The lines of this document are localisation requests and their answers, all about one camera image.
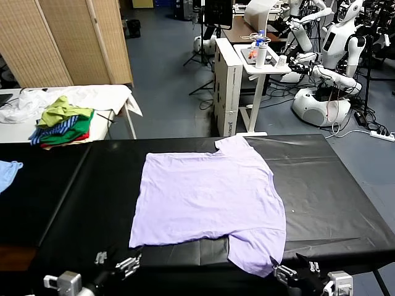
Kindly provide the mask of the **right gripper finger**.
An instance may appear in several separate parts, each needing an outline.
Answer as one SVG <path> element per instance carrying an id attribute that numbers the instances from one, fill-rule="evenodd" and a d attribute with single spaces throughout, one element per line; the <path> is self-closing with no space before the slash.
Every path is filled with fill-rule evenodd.
<path id="1" fill-rule="evenodd" d="M 320 267 L 316 261 L 311 261 L 309 258 L 307 258 L 304 255 L 301 255 L 300 253 L 296 253 L 296 257 L 301 263 L 301 265 L 305 268 L 307 268 L 311 273 L 320 273 Z"/>
<path id="2" fill-rule="evenodd" d="M 272 263 L 273 274 L 278 281 L 293 281 L 297 279 L 297 272 L 287 266 L 279 264 L 272 256 L 270 256 Z"/>

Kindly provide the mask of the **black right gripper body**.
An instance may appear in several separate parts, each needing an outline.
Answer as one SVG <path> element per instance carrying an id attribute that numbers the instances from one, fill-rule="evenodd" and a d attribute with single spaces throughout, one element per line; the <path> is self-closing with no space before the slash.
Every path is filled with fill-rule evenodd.
<path id="1" fill-rule="evenodd" d="M 324 286 L 328 283 L 326 275 L 321 273 L 311 273 L 307 268 L 298 268 L 297 279 L 288 281 L 289 292 L 323 292 Z"/>

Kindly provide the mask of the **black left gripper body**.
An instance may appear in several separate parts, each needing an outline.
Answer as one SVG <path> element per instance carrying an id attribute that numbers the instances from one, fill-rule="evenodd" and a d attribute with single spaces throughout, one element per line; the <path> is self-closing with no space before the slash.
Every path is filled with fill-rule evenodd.
<path id="1" fill-rule="evenodd" d="M 123 269 L 119 265 L 103 265 L 98 274 L 90 282 L 94 289 L 103 289 L 106 285 L 118 283 L 123 278 Z"/>

